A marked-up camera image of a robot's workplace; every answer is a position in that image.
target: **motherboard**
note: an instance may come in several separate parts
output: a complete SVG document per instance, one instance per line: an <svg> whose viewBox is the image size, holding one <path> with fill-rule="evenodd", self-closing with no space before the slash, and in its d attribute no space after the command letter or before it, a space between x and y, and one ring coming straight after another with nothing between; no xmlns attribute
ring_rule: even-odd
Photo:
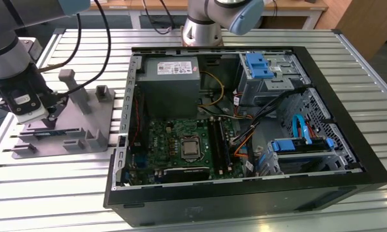
<svg viewBox="0 0 387 232"><path fill-rule="evenodd" d="M134 185L243 177L230 156L231 119L152 120L148 130L148 152L134 155Z"/></svg>

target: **metal table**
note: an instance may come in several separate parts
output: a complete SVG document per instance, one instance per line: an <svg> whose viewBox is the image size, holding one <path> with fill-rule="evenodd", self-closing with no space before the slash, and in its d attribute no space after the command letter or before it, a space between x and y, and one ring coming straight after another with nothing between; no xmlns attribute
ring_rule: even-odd
<svg viewBox="0 0 387 232"><path fill-rule="evenodd" d="M90 87L116 90L110 144L116 132L132 46L179 46L180 32L159 36L150 29L112 30L114 51L107 72ZM40 66L67 59L77 30L55 34ZM387 168L387 85L342 35L327 30L255 30L238 37L223 32L227 46L306 46ZM80 51L67 68L79 83L94 77L104 62L107 38L100 29L84 30ZM59 70L44 74L48 86L64 91ZM9 149L23 125L9 114L0 128L0 231L115 231L131 229L114 211L103 208L103 196L114 148L96 154L20 159ZM272 215L160 227L163 231L357 231L387 229L387 186L358 194L323 211Z"/></svg>

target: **floor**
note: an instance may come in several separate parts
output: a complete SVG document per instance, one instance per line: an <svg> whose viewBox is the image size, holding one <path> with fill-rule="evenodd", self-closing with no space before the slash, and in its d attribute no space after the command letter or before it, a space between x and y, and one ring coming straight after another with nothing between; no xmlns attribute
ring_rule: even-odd
<svg viewBox="0 0 387 232"><path fill-rule="evenodd" d="M108 16L110 26L112 29L131 29L131 19L128 16ZM183 16L174 16L175 24L180 27L184 24L186 18ZM103 28L103 22L98 16L83 16L83 28L84 29L99 29ZM170 26L168 18L166 16L154 16L155 25L159 28L167 28ZM152 28L147 17L140 18L142 28ZM64 18L49 22L45 25L35 25L20 31L20 36L35 37L39 39L40 44L45 47L55 28L77 28L75 18ZM385 81L387 82L387 44L382 47L381 51L370 61L370 64L375 71L379 73ZM5 116L5 112L0 110L0 118Z"/></svg>

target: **green circuit board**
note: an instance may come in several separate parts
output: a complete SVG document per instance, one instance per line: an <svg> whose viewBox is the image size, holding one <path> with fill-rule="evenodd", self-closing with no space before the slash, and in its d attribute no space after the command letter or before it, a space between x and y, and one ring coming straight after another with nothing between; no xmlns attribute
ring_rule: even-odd
<svg viewBox="0 0 387 232"><path fill-rule="evenodd" d="M147 154L147 167L136 170L138 182L134 184L154 184L154 171L176 167L210 167L210 179L227 179L243 177L243 165L232 163L230 172L215 174L214 159L210 148L207 120L154 120L150 123L150 146ZM235 136L232 121L224 119L223 128L226 139ZM187 139L199 141L200 157L183 159L183 142Z"/></svg>

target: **power supply label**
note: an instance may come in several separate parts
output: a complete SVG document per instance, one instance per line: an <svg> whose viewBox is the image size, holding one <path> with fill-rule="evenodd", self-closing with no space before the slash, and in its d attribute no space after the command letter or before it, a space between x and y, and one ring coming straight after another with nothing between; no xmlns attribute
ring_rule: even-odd
<svg viewBox="0 0 387 232"><path fill-rule="evenodd" d="M192 63L190 61L158 63L158 75L170 74L192 74Z"/></svg>

